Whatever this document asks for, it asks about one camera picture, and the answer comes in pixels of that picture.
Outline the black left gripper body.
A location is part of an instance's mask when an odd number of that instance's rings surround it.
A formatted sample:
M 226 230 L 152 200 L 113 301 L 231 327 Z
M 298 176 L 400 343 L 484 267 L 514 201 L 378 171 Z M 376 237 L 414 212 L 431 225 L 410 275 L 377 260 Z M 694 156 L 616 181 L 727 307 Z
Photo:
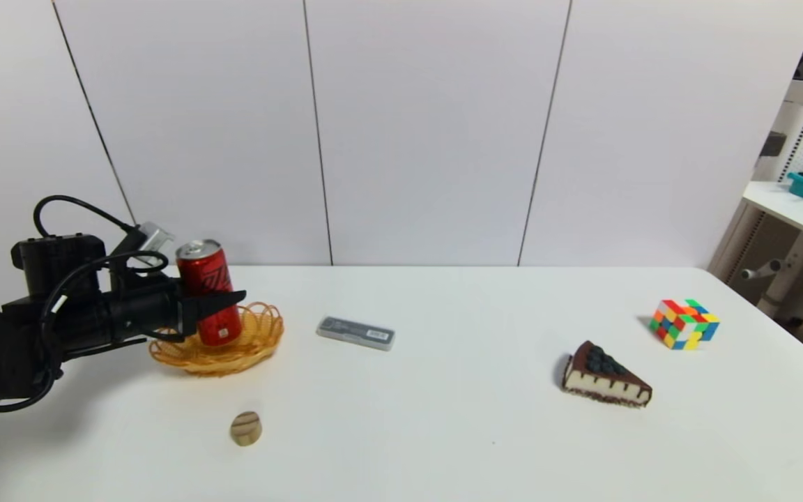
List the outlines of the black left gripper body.
M 109 298 L 112 339 L 182 342 L 197 331 L 197 306 L 174 277 L 121 280 Z

